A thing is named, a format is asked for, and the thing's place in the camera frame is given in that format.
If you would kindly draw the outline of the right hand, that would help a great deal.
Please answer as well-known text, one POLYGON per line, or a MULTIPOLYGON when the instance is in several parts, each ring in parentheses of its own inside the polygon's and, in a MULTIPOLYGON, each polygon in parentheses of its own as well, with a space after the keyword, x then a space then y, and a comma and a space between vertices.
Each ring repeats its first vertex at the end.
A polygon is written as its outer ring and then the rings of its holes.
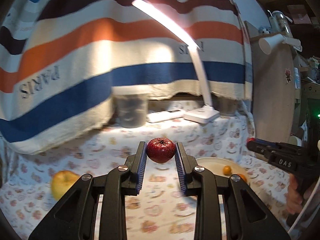
POLYGON ((290 174, 289 185, 287 187, 286 195, 286 209, 289 212, 289 214, 295 215, 297 213, 301 213, 303 209, 302 202, 310 198, 316 184, 317 183, 314 182, 302 196, 297 191, 298 181, 296 177, 290 174))

